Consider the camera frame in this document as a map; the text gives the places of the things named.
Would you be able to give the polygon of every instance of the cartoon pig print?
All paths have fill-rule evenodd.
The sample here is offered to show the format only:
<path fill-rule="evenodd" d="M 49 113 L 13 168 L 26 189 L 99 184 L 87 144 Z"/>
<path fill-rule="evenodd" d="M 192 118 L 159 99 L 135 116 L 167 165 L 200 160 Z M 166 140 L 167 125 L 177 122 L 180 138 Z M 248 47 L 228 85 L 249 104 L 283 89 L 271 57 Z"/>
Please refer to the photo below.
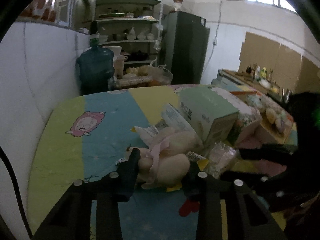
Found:
<path fill-rule="evenodd" d="M 97 128 L 98 124 L 102 122 L 104 115 L 105 112 L 84 112 L 84 114 L 79 116 L 73 123 L 70 131 L 66 133 L 74 137 L 90 135 L 89 132 Z"/>

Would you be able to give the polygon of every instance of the cardboard panel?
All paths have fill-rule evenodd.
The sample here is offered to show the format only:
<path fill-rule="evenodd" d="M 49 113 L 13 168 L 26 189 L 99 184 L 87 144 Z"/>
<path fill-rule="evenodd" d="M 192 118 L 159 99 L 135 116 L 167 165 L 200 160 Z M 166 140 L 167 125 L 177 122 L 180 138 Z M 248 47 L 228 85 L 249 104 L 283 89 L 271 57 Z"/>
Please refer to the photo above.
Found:
<path fill-rule="evenodd" d="M 295 93 L 320 92 L 320 69 L 310 60 L 302 57 L 301 72 Z"/>
<path fill-rule="evenodd" d="M 257 63 L 262 69 L 275 69 L 278 59 L 280 44 L 263 36 L 253 33 L 246 33 L 245 42 L 242 46 L 240 54 L 239 72 L 245 71 L 249 65 Z"/>
<path fill-rule="evenodd" d="M 301 55 L 281 45 L 276 67 L 273 70 L 273 80 L 280 88 L 294 90 L 300 74 Z"/>

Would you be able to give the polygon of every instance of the electrical wire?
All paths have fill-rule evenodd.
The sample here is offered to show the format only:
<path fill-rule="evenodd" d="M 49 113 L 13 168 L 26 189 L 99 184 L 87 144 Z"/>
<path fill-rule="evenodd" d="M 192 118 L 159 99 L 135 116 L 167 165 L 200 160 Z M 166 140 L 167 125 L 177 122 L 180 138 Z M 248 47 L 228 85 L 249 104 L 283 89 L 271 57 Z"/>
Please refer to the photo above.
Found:
<path fill-rule="evenodd" d="M 204 65 L 204 68 L 203 68 L 203 71 L 202 71 L 202 76 L 203 76 L 204 72 L 207 70 L 207 67 L 208 67 L 208 65 L 209 65 L 209 63 L 210 63 L 210 61 L 211 61 L 212 56 L 213 56 L 214 48 L 215 48 L 216 45 L 217 45 L 217 36 L 218 36 L 219 26 L 220 26 L 220 22 L 221 22 L 222 2 L 223 2 L 223 0 L 220 0 L 220 5 L 219 5 L 219 19 L 218 19 L 218 24 L 217 24 L 217 29 L 216 29 L 216 35 L 215 35 L 215 38 L 214 38 L 213 43 L 212 43 L 212 45 L 213 45 L 212 51 L 211 51 L 211 54 L 210 54 L 210 57 L 209 57 L 207 63 Z"/>
<path fill-rule="evenodd" d="M 1 146 L 0 146 L 0 158 L 3 161 L 5 167 L 7 168 L 7 171 L 9 173 L 10 178 L 11 178 L 12 185 L 13 185 L 13 190 L 14 190 L 14 193 L 16 195 L 18 208 L 19 208 L 19 211 L 20 211 L 20 215 L 21 215 L 23 224 L 24 224 L 24 226 L 25 226 L 25 228 L 27 230 L 27 233 L 28 233 L 28 235 L 29 235 L 29 237 L 31 239 L 32 238 L 32 232 L 31 232 L 30 226 L 28 224 L 26 214 L 25 214 L 24 209 L 23 209 L 23 204 L 22 204 L 22 199 L 21 199 L 21 194 L 20 194 L 20 190 L 19 190 L 17 177 L 16 177 L 16 175 L 14 173 L 13 167 L 12 167 L 7 155 L 5 155 L 5 153 L 2 150 Z"/>

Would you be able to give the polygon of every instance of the green box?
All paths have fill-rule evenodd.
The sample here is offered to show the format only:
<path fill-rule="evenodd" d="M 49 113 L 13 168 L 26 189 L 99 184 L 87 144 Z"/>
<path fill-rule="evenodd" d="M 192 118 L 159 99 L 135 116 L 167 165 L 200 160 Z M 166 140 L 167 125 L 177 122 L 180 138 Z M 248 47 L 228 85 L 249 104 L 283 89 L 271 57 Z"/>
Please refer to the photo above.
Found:
<path fill-rule="evenodd" d="M 179 94 L 179 108 L 206 144 L 224 141 L 238 117 L 238 109 L 207 87 L 184 89 Z"/>

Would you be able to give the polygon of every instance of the refrigerator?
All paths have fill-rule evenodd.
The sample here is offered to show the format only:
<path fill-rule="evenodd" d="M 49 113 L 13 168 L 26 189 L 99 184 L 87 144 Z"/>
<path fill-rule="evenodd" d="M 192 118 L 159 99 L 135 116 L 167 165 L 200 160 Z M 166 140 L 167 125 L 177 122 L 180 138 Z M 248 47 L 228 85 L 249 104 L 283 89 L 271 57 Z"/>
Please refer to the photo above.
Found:
<path fill-rule="evenodd" d="M 171 84 L 199 84 L 207 50 L 206 20 L 186 12 L 169 13 L 163 20 L 159 63 L 173 74 Z"/>

